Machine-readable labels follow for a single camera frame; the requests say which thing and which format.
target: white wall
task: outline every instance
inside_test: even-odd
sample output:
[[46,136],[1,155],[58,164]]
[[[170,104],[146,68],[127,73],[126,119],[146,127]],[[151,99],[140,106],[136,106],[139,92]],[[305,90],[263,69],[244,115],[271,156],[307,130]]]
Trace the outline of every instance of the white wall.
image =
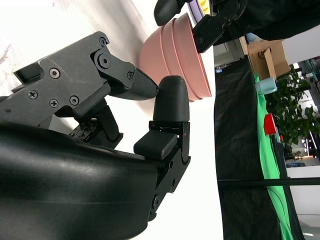
[[[291,178],[320,177],[320,166],[287,168]],[[291,193],[300,221],[320,228],[320,186],[291,186]]]
[[285,59],[288,64],[298,63],[320,56],[320,27],[317,26],[283,41]]

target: stacked bowls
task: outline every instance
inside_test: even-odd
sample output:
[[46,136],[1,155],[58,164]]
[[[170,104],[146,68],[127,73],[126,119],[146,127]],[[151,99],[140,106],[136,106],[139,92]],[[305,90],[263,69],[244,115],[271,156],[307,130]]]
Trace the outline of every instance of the stacked bowls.
[[139,68],[157,84],[169,75],[184,78],[189,101],[211,97],[201,55],[198,54],[188,14],[159,27],[146,40]]

